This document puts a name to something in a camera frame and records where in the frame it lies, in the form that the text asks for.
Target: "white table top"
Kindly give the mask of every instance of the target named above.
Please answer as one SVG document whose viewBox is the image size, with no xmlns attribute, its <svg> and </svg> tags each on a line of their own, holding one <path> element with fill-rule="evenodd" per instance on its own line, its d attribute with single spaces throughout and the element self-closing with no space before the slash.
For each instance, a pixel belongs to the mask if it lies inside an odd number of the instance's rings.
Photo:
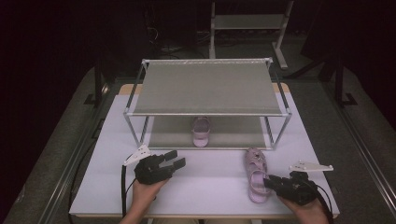
<svg viewBox="0 0 396 224">
<path fill-rule="evenodd" d="M 297 160 L 319 163 L 291 94 L 286 92 L 292 117 L 274 151 L 264 151 L 270 175 L 289 177 L 289 166 Z M 135 106 L 137 97 L 131 105 Z M 111 106 L 91 162 L 70 209 L 80 217 L 120 217 L 121 166 L 137 146 L 122 112 L 128 95 L 118 95 Z M 274 118 L 275 125 L 282 122 Z M 142 118 L 133 118 L 135 127 L 143 127 Z M 166 151 L 153 151 L 163 154 Z M 148 217 L 245 217 L 283 218 L 291 211 L 273 193 L 264 204 L 248 197 L 248 177 L 244 166 L 244 150 L 179 150 L 186 166 L 177 170 L 162 188 L 148 212 Z M 134 179 L 134 166 L 128 166 L 127 183 Z M 322 172 L 309 173 L 309 179 L 323 187 L 332 201 L 335 215 L 339 209 Z M 131 191 L 128 193 L 129 207 Z"/>
</svg>

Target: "shelf leg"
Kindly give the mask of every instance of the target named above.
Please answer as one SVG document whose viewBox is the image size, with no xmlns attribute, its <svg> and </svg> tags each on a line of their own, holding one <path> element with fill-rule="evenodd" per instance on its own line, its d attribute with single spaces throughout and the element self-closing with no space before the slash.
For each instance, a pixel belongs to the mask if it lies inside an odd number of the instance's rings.
<svg viewBox="0 0 396 224">
<path fill-rule="evenodd" d="M 212 17 L 210 19 L 210 46 L 209 46 L 209 59 L 216 59 L 215 52 L 215 3 L 212 3 Z"/>
<path fill-rule="evenodd" d="M 291 12 L 291 8 L 293 7 L 293 3 L 294 3 L 294 1 L 288 2 L 288 5 L 287 5 L 286 11 L 285 11 L 285 15 L 281 22 L 279 36 L 277 38 L 277 41 L 272 43 L 277 61 L 279 62 L 281 69 L 288 69 L 288 65 L 286 64 L 285 57 L 283 56 L 283 53 L 280 50 L 280 46 L 282 45 L 282 40 L 283 40 L 283 37 L 285 36 L 286 27 L 288 26 L 290 12 Z"/>
</svg>

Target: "sandal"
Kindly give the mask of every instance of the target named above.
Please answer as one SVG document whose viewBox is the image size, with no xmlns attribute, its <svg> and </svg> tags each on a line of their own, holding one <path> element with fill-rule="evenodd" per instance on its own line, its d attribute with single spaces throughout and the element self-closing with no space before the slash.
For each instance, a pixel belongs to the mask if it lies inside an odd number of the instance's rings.
<svg viewBox="0 0 396 224">
<path fill-rule="evenodd" d="M 271 190 L 264 186 L 264 178 L 268 178 L 267 162 L 264 154 L 257 148 L 247 150 L 245 156 L 247 178 L 249 183 L 248 196 L 254 203 L 265 203 Z"/>
<path fill-rule="evenodd" d="M 208 117 L 197 117 L 192 124 L 192 142 L 196 147 L 205 147 L 209 142 L 210 122 Z"/>
</svg>

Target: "hand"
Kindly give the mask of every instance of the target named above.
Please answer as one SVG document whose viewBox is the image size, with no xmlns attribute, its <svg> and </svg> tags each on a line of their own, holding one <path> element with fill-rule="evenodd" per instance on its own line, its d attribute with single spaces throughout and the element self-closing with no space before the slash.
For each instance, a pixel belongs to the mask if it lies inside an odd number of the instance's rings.
<svg viewBox="0 0 396 224">
<path fill-rule="evenodd" d="M 144 215 L 148 212 L 149 206 L 155 199 L 160 189 L 163 187 L 164 184 L 166 184 L 166 182 L 168 182 L 168 180 L 169 179 L 166 179 L 152 185 L 144 185 L 140 184 L 139 181 L 136 179 L 133 184 L 133 198 L 131 208 L 120 223 L 139 223 Z"/>
<path fill-rule="evenodd" d="M 282 197 L 278 196 L 278 198 L 297 216 L 301 224 L 329 224 L 323 206 L 318 199 L 300 206 Z"/>
</svg>

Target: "metal shelf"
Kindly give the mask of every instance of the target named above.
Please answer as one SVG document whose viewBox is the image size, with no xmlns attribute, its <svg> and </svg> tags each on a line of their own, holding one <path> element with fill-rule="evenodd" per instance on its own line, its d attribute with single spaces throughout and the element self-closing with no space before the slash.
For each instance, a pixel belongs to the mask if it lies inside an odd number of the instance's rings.
<svg viewBox="0 0 396 224">
<path fill-rule="evenodd" d="M 276 99 L 268 71 L 271 62 L 271 58 L 143 61 L 143 89 L 134 109 L 130 109 L 131 92 L 124 112 L 134 140 L 139 145 L 148 139 L 144 134 L 137 139 L 130 117 L 146 117 L 142 133 L 148 133 L 149 147 L 195 149 L 192 119 L 208 116 L 213 120 L 213 141 L 205 149 L 274 149 L 291 113 L 280 83 L 284 108 Z M 268 120 L 271 117 L 285 119 L 276 140 Z"/>
<path fill-rule="evenodd" d="M 280 29 L 283 14 L 271 15 L 217 15 L 215 30 Z"/>
</svg>

